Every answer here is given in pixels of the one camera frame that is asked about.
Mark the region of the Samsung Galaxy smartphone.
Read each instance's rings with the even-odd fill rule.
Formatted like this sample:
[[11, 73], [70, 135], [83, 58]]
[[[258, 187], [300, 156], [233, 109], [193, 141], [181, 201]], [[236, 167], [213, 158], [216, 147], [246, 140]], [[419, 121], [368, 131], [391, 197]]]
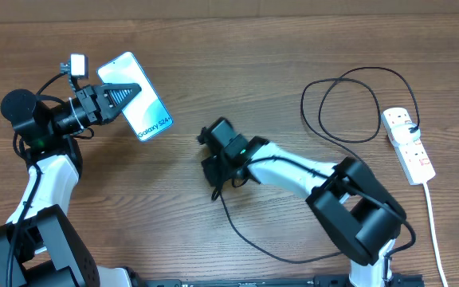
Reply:
[[123, 108], [123, 115], [139, 141], [145, 142], [173, 125], [171, 114], [133, 53], [122, 53], [96, 72], [104, 84], [140, 86], [141, 91]]

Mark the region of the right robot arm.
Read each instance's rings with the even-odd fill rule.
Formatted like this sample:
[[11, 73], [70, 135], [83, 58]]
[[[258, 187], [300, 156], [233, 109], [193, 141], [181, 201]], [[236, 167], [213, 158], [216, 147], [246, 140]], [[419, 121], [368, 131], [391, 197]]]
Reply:
[[212, 200], [226, 182], [252, 180], [281, 187], [303, 199], [328, 237], [351, 261], [353, 286], [390, 286], [390, 256], [406, 222], [398, 201], [359, 160], [316, 162], [255, 136], [247, 140], [224, 117], [202, 128], [197, 138], [210, 156], [202, 169], [213, 187]]

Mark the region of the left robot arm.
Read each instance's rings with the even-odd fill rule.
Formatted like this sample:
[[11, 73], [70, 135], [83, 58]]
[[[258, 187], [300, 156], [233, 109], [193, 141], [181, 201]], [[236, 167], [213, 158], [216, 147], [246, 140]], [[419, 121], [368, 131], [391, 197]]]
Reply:
[[140, 93], [138, 84], [87, 85], [63, 101], [26, 89], [9, 92], [2, 115], [14, 129], [13, 149], [29, 182], [15, 212], [0, 226], [1, 286], [143, 286], [129, 267], [105, 268], [67, 218], [83, 159], [78, 140], [111, 123]]

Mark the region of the white charger adapter plug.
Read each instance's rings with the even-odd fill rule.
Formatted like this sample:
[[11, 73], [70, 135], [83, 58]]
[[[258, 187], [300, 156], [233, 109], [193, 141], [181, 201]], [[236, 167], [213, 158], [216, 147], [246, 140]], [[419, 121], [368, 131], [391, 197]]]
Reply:
[[419, 140], [421, 132], [416, 124], [404, 123], [393, 126], [390, 136], [394, 146], [402, 146]]

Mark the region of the white power strip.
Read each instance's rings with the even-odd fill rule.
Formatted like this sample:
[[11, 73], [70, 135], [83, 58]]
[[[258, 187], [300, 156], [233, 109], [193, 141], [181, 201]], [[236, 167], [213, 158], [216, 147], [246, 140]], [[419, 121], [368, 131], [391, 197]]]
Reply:
[[[388, 108], [382, 113], [382, 122], [391, 143], [393, 126], [414, 123], [405, 108]], [[421, 139], [407, 145], [393, 145], [393, 148], [410, 185], [425, 184], [436, 175]]]

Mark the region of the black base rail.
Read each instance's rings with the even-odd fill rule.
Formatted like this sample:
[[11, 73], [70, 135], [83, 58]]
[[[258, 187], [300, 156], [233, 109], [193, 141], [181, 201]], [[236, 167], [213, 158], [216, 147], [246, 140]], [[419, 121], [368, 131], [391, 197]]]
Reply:
[[314, 278], [268, 279], [268, 280], [146, 280], [140, 286], [145, 287], [346, 287], [351, 286], [348, 275], [323, 275]]

